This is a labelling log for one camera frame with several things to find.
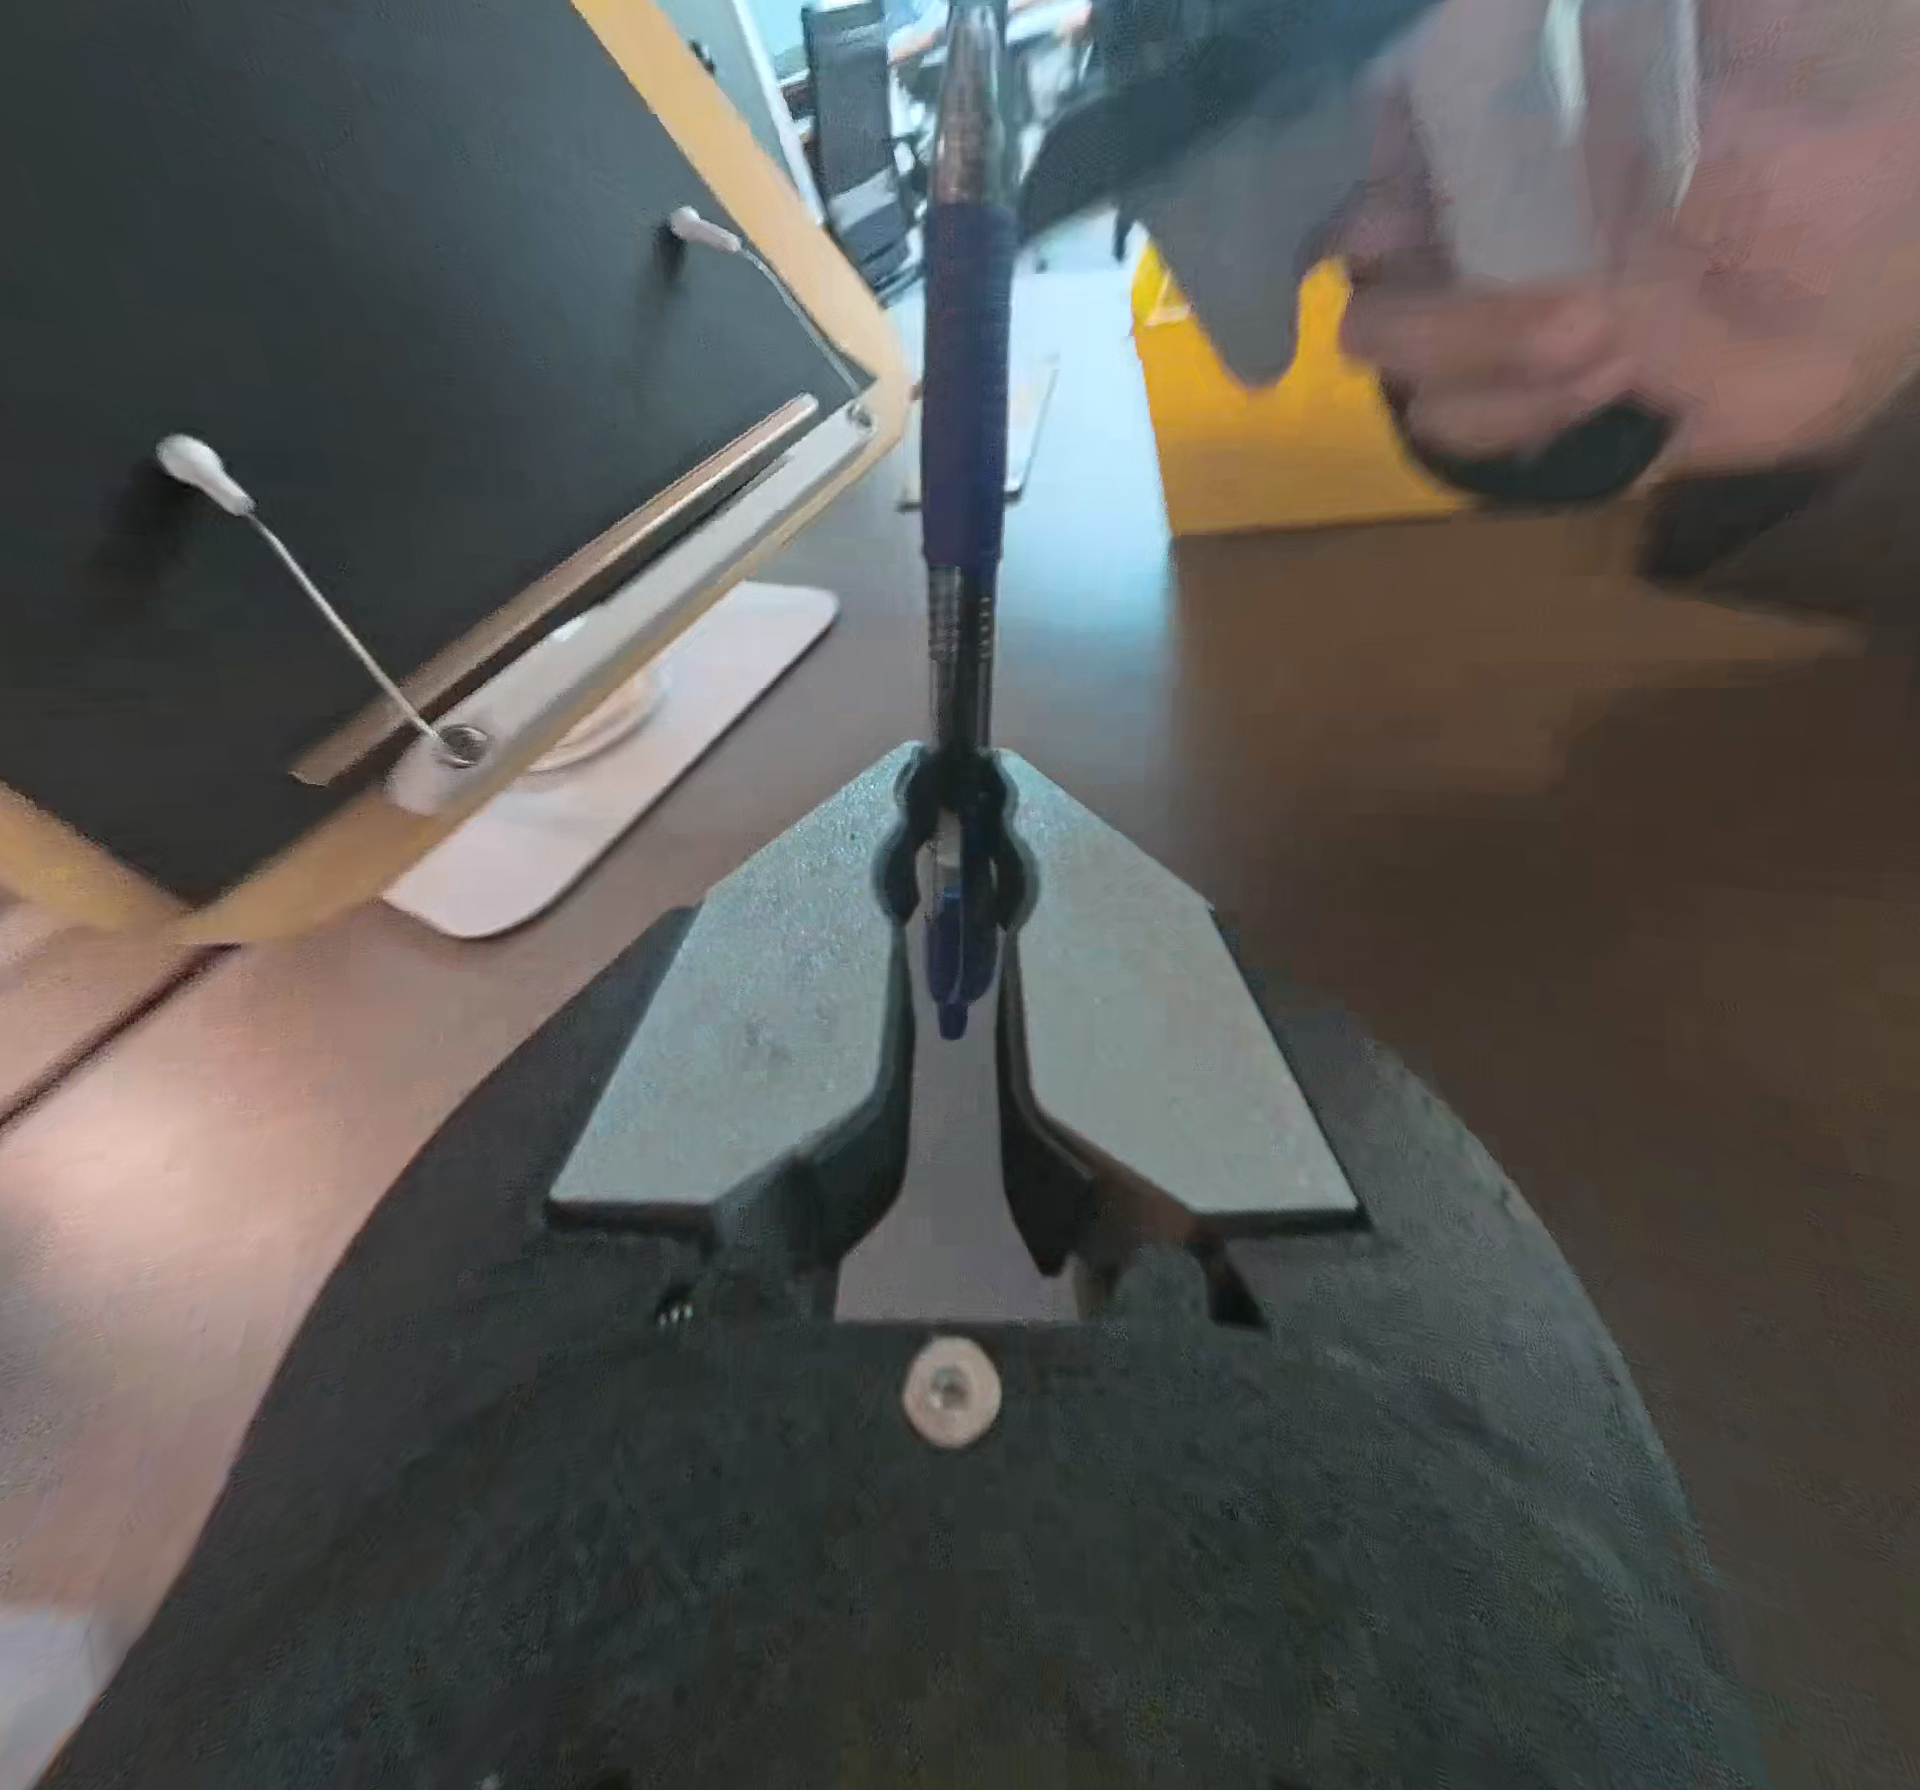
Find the person's right hand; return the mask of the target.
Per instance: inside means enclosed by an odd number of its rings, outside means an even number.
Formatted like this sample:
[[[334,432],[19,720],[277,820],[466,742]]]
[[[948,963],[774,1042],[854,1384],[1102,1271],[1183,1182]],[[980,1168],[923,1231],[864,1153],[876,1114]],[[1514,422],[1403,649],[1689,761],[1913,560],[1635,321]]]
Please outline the person's right hand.
[[[1667,421],[1651,485],[1821,463],[1916,372],[1919,0],[1694,0],[1698,155],[1603,267],[1443,287],[1356,241],[1341,349],[1421,456],[1532,460],[1601,410]]]

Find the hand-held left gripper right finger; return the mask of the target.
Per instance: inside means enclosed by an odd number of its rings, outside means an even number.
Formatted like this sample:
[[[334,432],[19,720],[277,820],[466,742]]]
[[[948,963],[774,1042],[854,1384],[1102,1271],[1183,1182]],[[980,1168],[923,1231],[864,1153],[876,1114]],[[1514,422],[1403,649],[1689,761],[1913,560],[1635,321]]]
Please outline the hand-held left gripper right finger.
[[[1361,1224],[1211,903],[1021,754],[999,769],[1000,1165],[1038,1271]]]

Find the yellow box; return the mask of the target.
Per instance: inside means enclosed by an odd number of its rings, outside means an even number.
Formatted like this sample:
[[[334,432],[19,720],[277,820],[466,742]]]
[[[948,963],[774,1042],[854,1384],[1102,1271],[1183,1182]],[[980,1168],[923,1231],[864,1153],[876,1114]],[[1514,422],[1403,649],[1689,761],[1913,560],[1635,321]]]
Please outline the yellow box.
[[[1373,372],[1345,356],[1350,294],[1338,266],[1317,266],[1302,287],[1292,366],[1276,385],[1247,388],[1158,250],[1145,250],[1131,288],[1133,344],[1176,538],[1423,523],[1470,506],[1407,456]]]

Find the white stand base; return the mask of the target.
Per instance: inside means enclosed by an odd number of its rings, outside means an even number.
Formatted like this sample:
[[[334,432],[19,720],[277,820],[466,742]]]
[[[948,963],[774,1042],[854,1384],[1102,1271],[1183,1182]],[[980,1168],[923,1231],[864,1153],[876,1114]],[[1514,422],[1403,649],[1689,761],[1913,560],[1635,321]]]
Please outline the white stand base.
[[[455,940],[548,913],[767,696],[840,617],[819,585],[741,582],[381,903]]]

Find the black wooden-framed book stand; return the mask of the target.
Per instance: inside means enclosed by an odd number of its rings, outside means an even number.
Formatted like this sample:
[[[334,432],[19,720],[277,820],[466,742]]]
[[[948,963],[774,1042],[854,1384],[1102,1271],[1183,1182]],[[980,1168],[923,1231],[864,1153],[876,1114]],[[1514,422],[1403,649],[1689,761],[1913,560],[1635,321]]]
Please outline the black wooden-framed book stand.
[[[3,0],[5,894],[380,894],[900,444],[654,0]]]

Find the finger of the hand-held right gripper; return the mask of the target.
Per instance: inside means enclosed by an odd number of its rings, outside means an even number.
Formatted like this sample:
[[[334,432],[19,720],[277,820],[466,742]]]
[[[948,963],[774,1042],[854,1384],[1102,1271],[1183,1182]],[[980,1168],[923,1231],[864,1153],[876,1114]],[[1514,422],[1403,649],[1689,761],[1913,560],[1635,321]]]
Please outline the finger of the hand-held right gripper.
[[[1394,231],[1405,107],[1361,92],[1283,120],[1254,108],[1198,141],[1148,194],[1148,233],[1230,374],[1276,385],[1302,334],[1302,288]]]

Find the black office chair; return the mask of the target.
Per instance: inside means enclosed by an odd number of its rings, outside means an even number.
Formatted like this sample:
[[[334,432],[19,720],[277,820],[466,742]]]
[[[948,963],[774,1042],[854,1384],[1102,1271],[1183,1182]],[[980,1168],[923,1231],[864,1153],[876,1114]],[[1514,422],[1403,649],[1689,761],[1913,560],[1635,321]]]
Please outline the black office chair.
[[[813,102],[813,170],[828,231],[886,303],[915,281],[925,194],[900,161],[889,0],[807,6],[803,47]]]

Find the pale flat board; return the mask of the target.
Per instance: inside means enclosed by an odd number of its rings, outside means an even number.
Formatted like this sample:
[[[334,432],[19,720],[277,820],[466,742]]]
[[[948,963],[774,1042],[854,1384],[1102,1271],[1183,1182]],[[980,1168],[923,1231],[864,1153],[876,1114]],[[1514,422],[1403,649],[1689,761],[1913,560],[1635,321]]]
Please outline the pale flat board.
[[[1008,431],[1006,431],[1006,467],[1004,496],[1014,501],[1023,494],[1032,471],[1045,417],[1059,385],[1060,363],[1048,353],[1013,351],[1008,380]],[[925,444],[925,368],[911,368],[908,392],[908,417],[902,436],[902,469],[898,506],[915,514],[925,501],[923,485],[923,444]]]

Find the blue ballpoint pen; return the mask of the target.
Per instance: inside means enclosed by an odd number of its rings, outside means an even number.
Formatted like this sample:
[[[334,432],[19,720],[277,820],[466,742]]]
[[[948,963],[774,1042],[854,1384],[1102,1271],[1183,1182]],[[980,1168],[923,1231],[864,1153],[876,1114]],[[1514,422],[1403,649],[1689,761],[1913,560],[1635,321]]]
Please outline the blue ballpoint pen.
[[[926,987],[946,1042],[965,1034],[999,956],[989,769],[1019,254],[1003,58],[999,6],[953,6],[929,167],[920,410],[929,757],[938,777]]]

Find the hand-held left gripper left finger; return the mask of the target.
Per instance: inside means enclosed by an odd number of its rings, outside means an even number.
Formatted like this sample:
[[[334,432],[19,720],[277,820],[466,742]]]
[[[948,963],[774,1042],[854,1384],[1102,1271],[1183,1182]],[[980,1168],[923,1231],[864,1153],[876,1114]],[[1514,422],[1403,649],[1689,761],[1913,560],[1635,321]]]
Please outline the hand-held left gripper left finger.
[[[905,1167],[914,990],[889,751],[708,891],[547,1195],[562,1226],[834,1271]]]

